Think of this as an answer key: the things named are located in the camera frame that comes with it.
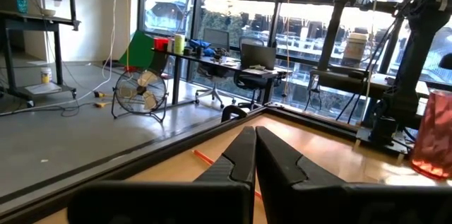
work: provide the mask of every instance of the fan blade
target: fan blade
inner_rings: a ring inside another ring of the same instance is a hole
[[[121,98],[134,98],[136,96],[136,89],[121,86],[118,90],[118,96]]]
[[[155,96],[150,93],[149,91],[144,92],[143,94],[144,98],[144,108],[146,110],[151,110],[157,105],[157,101],[155,100]]]
[[[150,82],[153,82],[157,80],[157,76],[150,72],[150,71],[144,71],[140,78],[137,80],[137,83],[139,86],[146,87]]]

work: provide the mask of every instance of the cart wheel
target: cart wheel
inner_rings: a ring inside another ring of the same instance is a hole
[[[35,107],[35,102],[33,100],[27,101],[27,108]]]

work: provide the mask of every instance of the concrete floor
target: concrete floor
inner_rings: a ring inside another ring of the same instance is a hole
[[[30,60],[30,57],[17,56],[15,66],[32,66],[27,63]],[[0,57],[0,67],[4,67],[3,57]],[[6,70],[0,70],[5,76]],[[17,68],[15,73],[18,86],[40,82],[40,68]],[[113,73],[111,81],[99,90],[111,92],[118,77],[117,73]],[[64,69],[64,80],[68,86],[77,88],[78,97],[82,97],[103,82],[104,78],[102,69],[97,66],[70,63]],[[169,84],[171,100],[172,82]],[[193,99],[198,88],[181,81],[179,100]],[[57,93],[37,99],[36,105],[39,107],[70,100],[70,93]],[[89,94],[78,103],[82,105],[98,101],[93,94]],[[223,101],[225,104],[231,102],[227,98]],[[73,107],[76,103],[61,106]],[[18,98],[6,95],[0,99],[0,112],[24,107],[24,101]],[[118,105],[116,108],[118,113],[123,112]],[[80,108],[76,116],[69,118],[63,118],[60,114],[60,111],[26,112],[0,117],[0,212],[7,210],[4,208],[7,201],[39,189],[47,182],[70,177],[74,175],[72,170],[86,170],[99,162],[124,154],[128,149],[140,148],[182,134],[204,122],[217,119],[221,111],[219,102],[204,98],[200,105],[185,105],[168,110],[162,124],[150,117],[134,115],[113,120],[110,106],[98,109],[86,105]]]

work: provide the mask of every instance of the red cup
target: red cup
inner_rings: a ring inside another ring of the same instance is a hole
[[[166,51],[164,46],[168,44],[168,39],[163,37],[156,37],[154,39],[154,49],[158,51]]]
[[[412,168],[432,179],[452,177],[452,94],[430,93],[412,151]]]

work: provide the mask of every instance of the black office chair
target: black office chair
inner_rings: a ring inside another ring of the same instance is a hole
[[[262,47],[265,46],[265,42],[263,40],[261,40],[257,37],[247,37],[247,36],[240,37],[239,44],[240,44],[241,58],[242,58],[242,45],[243,44],[258,45],[258,46],[262,46]],[[264,78],[260,78],[258,76],[244,75],[240,72],[236,72],[234,74],[234,83],[238,88],[253,91],[253,96],[251,98],[250,103],[239,103],[237,106],[240,108],[248,108],[250,110],[257,108],[258,105],[256,105],[255,101],[254,101],[256,99],[256,91],[265,89],[267,80]]]
[[[204,29],[204,41],[211,43],[212,48],[224,48],[229,51],[229,33],[224,30],[215,30],[215,29]],[[217,98],[221,103],[221,108],[224,107],[223,101],[220,96],[232,98],[232,104],[235,104],[235,98],[232,95],[224,93],[217,89],[217,83],[222,83],[227,80],[227,78],[232,77],[232,73],[225,69],[217,69],[212,66],[199,64],[198,69],[196,70],[198,74],[204,78],[207,78],[209,81],[213,83],[212,89],[205,90],[197,90],[196,91],[196,102],[198,102],[199,98],[205,96],[212,96],[212,100]]]

